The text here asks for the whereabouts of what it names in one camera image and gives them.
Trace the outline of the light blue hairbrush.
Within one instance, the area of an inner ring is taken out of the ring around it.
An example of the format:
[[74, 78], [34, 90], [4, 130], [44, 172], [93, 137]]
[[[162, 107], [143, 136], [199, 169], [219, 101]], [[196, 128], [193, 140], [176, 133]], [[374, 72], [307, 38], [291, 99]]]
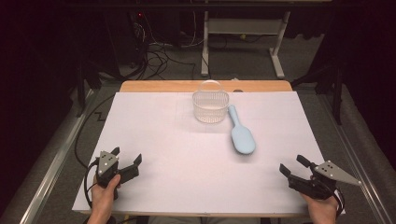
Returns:
[[231, 136], [234, 148], [242, 155], [252, 154], [256, 149], [256, 143], [251, 131], [241, 124], [234, 105], [228, 107], [228, 112], [233, 121]]

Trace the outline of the white paper sheet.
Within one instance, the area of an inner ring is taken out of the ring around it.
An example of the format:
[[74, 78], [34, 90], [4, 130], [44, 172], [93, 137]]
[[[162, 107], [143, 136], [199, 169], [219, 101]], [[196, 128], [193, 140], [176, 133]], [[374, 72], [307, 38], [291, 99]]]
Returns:
[[298, 94], [233, 92], [230, 101], [256, 143], [236, 152], [233, 123], [205, 124], [186, 92], [116, 94], [95, 150], [120, 149], [121, 167], [136, 157], [139, 175], [123, 184], [113, 207], [146, 216], [300, 217], [305, 202], [279, 167], [307, 178], [296, 158], [324, 158]]

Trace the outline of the white metal desk frame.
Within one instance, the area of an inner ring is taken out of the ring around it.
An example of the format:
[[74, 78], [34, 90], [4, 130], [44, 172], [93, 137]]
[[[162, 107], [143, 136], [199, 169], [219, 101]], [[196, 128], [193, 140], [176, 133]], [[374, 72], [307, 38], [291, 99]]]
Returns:
[[208, 38], [210, 35], [275, 35], [276, 44], [269, 48], [276, 76], [284, 79], [285, 74], [278, 58], [278, 52], [286, 32], [290, 18], [290, 12], [286, 11], [281, 19], [214, 19], [210, 18], [208, 12], [204, 16], [204, 39], [202, 50], [201, 74], [209, 75], [209, 48]]

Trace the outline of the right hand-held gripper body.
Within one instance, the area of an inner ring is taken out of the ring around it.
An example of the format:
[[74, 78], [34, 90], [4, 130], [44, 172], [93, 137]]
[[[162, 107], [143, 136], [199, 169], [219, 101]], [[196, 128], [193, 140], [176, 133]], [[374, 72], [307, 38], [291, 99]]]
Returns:
[[289, 187], [313, 199], [326, 200], [337, 190], [338, 181], [359, 186], [361, 182], [331, 161], [315, 164], [309, 168], [312, 172], [310, 179], [303, 179], [290, 174]]

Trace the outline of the person's right hand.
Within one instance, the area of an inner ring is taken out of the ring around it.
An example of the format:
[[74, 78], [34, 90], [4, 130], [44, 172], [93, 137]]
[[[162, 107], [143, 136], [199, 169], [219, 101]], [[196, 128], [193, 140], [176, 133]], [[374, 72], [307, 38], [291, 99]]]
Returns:
[[335, 224], [338, 202], [332, 196], [326, 200], [313, 199], [301, 193], [306, 201], [309, 216], [313, 224]]

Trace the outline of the black metal stand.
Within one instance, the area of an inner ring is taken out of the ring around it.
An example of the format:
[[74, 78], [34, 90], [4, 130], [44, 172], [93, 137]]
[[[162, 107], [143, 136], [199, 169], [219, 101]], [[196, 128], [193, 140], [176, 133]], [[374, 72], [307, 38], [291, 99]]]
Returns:
[[94, 90], [101, 88], [102, 82], [99, 78], [99, 72], [93, 61], [80, 60], [77, 67], [77, 93], [78, 93], [78, 113], [77, 117], [81, 117], [86, 107], [85, 83]]
[[315, 92], [317, 94], [332, 93], [332, 116], [338, 125], [341, 121], [342, 85], [343, 73], [340, 62], [332, 58], [319, 68], [310, 69], [306, 75], [291, 82], [291, 86], [297, 87], [303, 83], [316, 82]]

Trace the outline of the white plastic basket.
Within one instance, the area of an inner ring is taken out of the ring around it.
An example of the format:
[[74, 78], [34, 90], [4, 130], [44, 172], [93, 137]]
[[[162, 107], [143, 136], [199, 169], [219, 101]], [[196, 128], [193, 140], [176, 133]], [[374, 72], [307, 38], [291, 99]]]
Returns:
[[193, 115], [203, 123], [218, 123], [224, 120], [229, 94], [216, 80], [203, 81], [192, 95]]

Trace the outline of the person's left hand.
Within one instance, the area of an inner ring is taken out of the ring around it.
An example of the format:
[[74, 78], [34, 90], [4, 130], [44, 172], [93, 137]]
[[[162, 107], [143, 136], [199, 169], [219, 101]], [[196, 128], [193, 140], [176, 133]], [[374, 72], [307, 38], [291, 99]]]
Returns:
[[115, 175], [106, 189], [100, 186], [92, 188], [92, 213], [90, 217], [108, 217], [110, 219], [114, 202], [114, 192], [120, 183], [120, 175]]

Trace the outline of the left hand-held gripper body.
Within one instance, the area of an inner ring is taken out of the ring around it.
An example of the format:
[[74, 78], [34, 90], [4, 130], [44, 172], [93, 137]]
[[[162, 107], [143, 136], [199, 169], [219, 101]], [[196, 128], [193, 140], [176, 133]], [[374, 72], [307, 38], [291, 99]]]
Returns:
[[108, 183], [119, 172], [119, 157], [111, 154], [111, 152], [101, 151], [98, 157], [98, 165], [96, 168], [97, 184], [106, 189]]

